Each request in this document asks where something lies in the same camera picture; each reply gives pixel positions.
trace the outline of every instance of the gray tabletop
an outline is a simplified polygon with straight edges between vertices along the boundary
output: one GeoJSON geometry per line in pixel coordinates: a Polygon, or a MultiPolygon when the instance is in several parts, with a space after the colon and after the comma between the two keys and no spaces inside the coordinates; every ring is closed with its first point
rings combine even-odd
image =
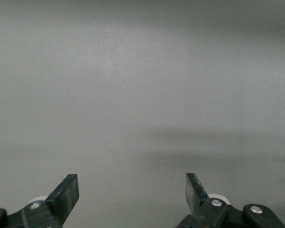
{"type": "Polygon", "coordinates": [[[175,227],[185,173],[285,223],[285,1],[0,1],[0,207],[77,173],[64,227],[175,227]]]}

